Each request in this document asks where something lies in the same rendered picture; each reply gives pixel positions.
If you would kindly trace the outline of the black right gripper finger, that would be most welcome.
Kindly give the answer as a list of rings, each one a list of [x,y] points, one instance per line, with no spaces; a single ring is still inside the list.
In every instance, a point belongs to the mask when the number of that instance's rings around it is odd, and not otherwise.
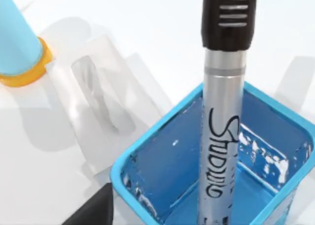
[[[113,217],[113,186],[106,183],[62,225],[113,225]]]

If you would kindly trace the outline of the blue plastic pen holder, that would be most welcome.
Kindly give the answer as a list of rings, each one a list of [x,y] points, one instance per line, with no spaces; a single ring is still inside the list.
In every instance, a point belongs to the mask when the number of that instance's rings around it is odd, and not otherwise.
[[[202,86],[114,163],[116,192],[147,225],[196,225]],[[284,225],[315,167],[315,124],[245,84],[231,225]]]

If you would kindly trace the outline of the light blue and orange tube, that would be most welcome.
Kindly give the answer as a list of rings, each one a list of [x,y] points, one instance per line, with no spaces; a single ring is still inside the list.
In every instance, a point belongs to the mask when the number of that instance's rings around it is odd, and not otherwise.
[[[13,0],[0,0],[0,82],[22,87],[38,80],[52,61],[46,42],[36,36]]]

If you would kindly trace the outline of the white flat blister pack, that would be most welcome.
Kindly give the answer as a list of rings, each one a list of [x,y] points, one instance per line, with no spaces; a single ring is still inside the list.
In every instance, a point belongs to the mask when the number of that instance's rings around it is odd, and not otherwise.
[[[140,56],[123,58],[107,35],[56,58],[48,76],[93,174],[109,168],[173,106]]]

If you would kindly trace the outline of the silver marker with black cap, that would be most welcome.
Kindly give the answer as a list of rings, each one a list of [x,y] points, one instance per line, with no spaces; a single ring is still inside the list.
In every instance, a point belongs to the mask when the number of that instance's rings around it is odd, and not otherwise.
[[[203,0],[198,225],[230,225],[246,56],[256,0]]]

